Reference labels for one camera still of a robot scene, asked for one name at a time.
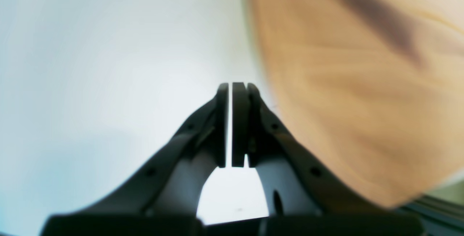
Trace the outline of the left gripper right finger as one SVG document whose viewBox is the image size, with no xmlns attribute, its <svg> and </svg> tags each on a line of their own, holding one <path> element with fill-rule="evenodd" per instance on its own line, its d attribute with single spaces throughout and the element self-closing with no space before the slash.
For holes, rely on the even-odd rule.
<svg viewBox="0 0 464 236">
<path fill-rule="evenodd" d="M 248 159 L 269 209 L 260 236 L 423 236 L 412 215 L 385 211 L 348 188 L 266 106 L 256 86 L 232 84 L 232 166 Z"/>
</svg>

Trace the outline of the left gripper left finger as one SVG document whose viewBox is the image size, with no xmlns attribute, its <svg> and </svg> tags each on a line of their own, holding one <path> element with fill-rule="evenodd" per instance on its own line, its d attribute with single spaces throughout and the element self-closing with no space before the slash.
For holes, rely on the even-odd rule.
<svg viewBox="0 0 464 236">
<path fill-rule="evenodd" d="M 95 204 L 48 219 L 43 236 L 203 236 L 204 183 L 225 167 L 229 85 L 191 114 L 126 182 Z"/>
</svg>

